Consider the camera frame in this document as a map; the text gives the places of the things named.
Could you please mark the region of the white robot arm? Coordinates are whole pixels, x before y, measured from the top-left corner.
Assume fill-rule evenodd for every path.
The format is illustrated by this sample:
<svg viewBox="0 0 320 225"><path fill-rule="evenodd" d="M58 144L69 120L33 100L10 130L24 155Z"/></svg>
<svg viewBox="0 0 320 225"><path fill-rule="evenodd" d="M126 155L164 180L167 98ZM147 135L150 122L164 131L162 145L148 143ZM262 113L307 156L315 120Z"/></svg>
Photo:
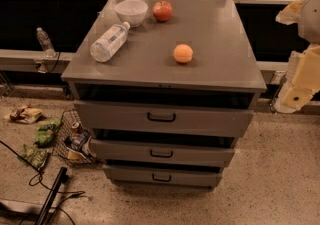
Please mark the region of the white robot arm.
<svg viewBox="0 0 320 225"><path fill-rule="evenodd" d="M310 43L302 53L291 52L286 82L274 103L277 112L293 113L320 91L320 0L295 0L278 13L276 21L296 23L298 35Z"/></svg>

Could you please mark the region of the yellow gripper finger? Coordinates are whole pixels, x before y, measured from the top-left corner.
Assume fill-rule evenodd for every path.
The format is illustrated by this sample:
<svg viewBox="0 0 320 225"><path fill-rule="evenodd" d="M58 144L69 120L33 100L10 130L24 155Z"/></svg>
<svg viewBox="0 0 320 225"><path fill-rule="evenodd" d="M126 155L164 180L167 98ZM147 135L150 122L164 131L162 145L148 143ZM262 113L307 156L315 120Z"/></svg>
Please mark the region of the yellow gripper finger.
<svg viewBox="0 0 320 225"><path fill-rule="evenodd" d="M320 45L310 44L302 53L292 51L286 82L274 108L280 113L299 111L320 91Z"/></svg>
<svg viewBox="0 0 320 225"><path fill-rule="evenodd" d="M283 10L278 13L278 15L276 16L276 21L285 25L297 23L303 1L304 0L295 0L289 3Z"/></svg>

